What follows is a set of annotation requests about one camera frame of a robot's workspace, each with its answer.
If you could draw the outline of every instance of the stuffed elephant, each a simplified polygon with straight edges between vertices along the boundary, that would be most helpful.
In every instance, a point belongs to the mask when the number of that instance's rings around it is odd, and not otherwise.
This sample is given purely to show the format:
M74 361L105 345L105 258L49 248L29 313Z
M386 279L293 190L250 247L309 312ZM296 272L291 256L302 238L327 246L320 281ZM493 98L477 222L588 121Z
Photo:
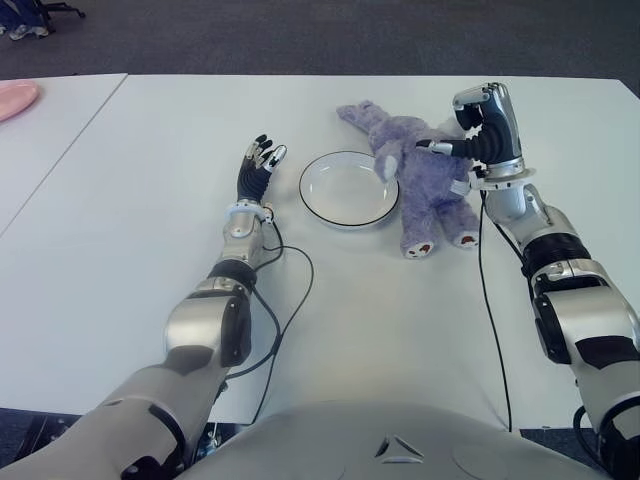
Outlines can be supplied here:
M416 142L425 138L463 138L464 131L455 119L432 129L419 118L392 117L369 101L339 107L337 112L369 134L374 170L380 179L398 179L404 230L400 246L406 258L421 258L434 250L440 237L438 223L456 247L478 245L478 217L460 188L468 182L472 161L416 147Z

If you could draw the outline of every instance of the triangular logo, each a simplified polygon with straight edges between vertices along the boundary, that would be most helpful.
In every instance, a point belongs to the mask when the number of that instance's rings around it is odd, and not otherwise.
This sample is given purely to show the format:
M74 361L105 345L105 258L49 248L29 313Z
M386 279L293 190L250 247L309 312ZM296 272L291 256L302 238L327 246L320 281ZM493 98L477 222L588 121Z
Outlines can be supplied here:
M393 435L391 439L384 437L375 458L381 458L381 463L422 463L424 455L406 440Z

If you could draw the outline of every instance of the plate with black rim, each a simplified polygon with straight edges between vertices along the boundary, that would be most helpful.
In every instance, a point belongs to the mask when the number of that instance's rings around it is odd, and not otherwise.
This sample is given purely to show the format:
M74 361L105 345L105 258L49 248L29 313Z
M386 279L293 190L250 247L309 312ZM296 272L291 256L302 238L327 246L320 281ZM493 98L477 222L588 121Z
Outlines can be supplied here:
M385 218L398 203L393 179L383 183L373 169L374 158L360 152L334 152L316 158L300 176L306 207L331 226L358 229Z

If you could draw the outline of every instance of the gray floor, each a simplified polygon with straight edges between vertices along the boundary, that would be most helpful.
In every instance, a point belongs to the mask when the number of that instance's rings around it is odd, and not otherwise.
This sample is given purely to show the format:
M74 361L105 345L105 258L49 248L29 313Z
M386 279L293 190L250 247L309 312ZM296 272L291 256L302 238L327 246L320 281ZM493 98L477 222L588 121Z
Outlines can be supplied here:
M70 1L85 20L54 14L58 32L46 39L0 38L0 79L533 75L618 78L640 94L638 0ZM30 418L0 409L0 465ZM584 459L570 432L526 436Z

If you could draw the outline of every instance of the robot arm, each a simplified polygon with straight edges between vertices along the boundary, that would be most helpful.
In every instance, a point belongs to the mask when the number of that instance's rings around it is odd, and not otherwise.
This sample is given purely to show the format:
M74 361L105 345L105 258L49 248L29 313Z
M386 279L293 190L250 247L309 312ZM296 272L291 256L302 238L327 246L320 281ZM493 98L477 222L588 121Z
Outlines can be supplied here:
M455 96L460 125L481 126L471 139L418 146L473 158L471 187L488 216L517 242L522 272L545 354L573 370L598 435L601 461L614 478L640 474L640 323L606 271L591 258L564 214L546 205L521 156L509 94L489 83Z
M2 470L0 479L168 479L190 466L229 368L251 350L249 299L262 223L273 215L260 202L286 154L284 146L263 153L270 146L263 135L245 154L224 249L171 313L165 361L134 373L57 441Z

